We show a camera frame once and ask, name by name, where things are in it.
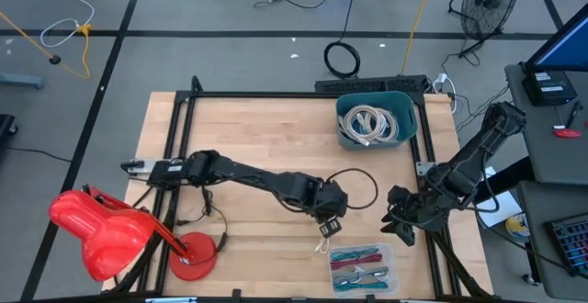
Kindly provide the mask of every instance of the gray floor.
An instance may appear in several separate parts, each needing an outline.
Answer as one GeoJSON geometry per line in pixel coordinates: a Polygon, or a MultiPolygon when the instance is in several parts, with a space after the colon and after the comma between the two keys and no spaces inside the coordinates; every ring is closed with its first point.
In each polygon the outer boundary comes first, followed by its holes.
{"type": "MultiPolygon", "coordinates": [[[[118,29],[129,0],[88,0],[96,7],[96,29],[118,29]]],[[[338,30],[348,0],[329,0],[318,10],[280,4],[254,10],[262,0],[139,0],[130,29],[161,30],[338,30]]],[[[316,0],[299,0],[314,3],[316,0]]],[[[449,0],[430,0],[419,31],[460,32],[447,14],[449,0]]],[[[553,0],[564,21],[586,0],[553,0]]],[[[349,21],[354,31],[410,31],[421,0],[356,0],[349,21]]],[[[45,28],[65,17],[84,20],[87,9],[75,0],[0,0],[2,10],[23,28],[45,28]]],[[[0,29],[8,26],[0,21],[0,29]]],[[[518,0],[505,32],[552,33],[556,28],[543,0],[518,0]]],[[[50,66],[24,39],[0,37],[0,72],[40,75],[43,90],[0,86],[0,113],[17,116],[20,132],[13,146],[39,148],[71,158],[114,38],[91,39],[88,55],[93,78],[83,81],[50,66]]],[[[198,75],[206,90],[311,91],[314,81],[331,79],[322,50],[331,39],[297,38],[126,38],[77,175],[76,186],[91,183],[121,197],[127,186],[118,165],[134,155],[151,91],[188,88],[198,75]]],[[[347,39],[362,57],[360,76],[394,75],[401,69],[406,39],[347,39]]],[[[478,51],[481,66],[451,59],[450,77],[473,107],[505,86],[503,67],[527,59],[542,41],[493,40],[478,51]]],[[[81,38],[56,52],[81,68],[81,38]]],[[[435,78],[440,63],[461,47],[461,40],[418,39],[407,73],[435,78]]],[[[347,55],[335,53],[343,70],[347,55]]],[[[510,99],[507,94],[503,99],[510,99]]],[[[456,122],[466,117],[455,115],[456,122]]],[[[474,121],[459,133],[462,142],[478,129],[474,121]]],[[[521,137],[510,139],[491,165],[502,169],[526,154],[521,137]]],[[[45,231],[47,207],[61,189],[68,166],[42,155],[6,151],[0,162],[0,301],[18,299],[45,231]]],[[[511,299],[553,301],[542,288],[524,284],[528,272],[523,252],[482,233],[492,283],[511,299]]],[[[99,285],[80,262],[79,243],[60,232],[36,298],[97,293],[99,285]]]]}

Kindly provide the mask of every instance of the red lamp shade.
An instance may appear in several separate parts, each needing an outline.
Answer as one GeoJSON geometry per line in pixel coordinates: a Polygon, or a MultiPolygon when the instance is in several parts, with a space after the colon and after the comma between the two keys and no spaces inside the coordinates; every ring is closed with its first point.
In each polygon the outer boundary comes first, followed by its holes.
{"type": "Polygon", "coordinates": [[[59,195],[49,214],[52,222],[82,241],[85,268],[96,281],[105,281],[129,265],[155,230],[150,214],[105,208],[79,190],[59,195]]]}

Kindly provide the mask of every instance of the red lamp base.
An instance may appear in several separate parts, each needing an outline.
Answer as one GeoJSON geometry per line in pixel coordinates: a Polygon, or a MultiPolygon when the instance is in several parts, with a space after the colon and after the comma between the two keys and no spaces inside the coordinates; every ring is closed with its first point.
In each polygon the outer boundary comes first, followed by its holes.
{"type": "Polygon", "coordinates": [[[182,280],[194,281],[209,274],[217,262],[214,240],[204,233],[197,232],[185,234],[179,240],[194,257],[183,261],[179,255],[171,251],[169,266],[174,275],[182,280]]]}

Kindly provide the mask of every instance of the keyboard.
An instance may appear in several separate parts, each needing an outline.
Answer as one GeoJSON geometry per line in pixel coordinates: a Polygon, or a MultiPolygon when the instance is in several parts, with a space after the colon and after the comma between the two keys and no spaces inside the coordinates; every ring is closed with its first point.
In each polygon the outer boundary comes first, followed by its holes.
{"type": "Polygon", "coordinates": [[[428,79],[424,74],[381,78],[345,79],[318,81],[314,90],[322,93],[364,93],[398,91],[404,93],[424,93],[428,79]]]}
{"type": "Polygon", "coordinates": [[[570,274],[588,275],[588,214],[547,222],[545,226],[570,274]]]}

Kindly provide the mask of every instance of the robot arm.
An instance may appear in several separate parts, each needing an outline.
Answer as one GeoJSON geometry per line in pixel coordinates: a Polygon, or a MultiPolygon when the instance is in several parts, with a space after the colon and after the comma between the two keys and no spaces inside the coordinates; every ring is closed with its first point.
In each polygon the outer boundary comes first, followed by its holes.
{"type": "Polygon", "coordinates": [[[413,227],[439,232],[452,209],[463,210],[477,193],[485,163],[504,141],[525,126],[525,113],[509,103],[491,104],[476,134],[449,162],[433,166],[419,178],[419,192],[394,186],[388,193],[389,222],[381,231],[414,245],[413,227]]]}
{"type": "Polygon", "coordinates": [[[170,190],[183,181],[195,187],[234,181],[270,192],[287,210],[315,218],[325,238],[341,230],[337,218],[347,209],[347,193],[335,181],[324,182],[303,173],[274,174],[234,162],[217,151],[197,151],[186,160],[159,161],[147,185],[170,190]]]}

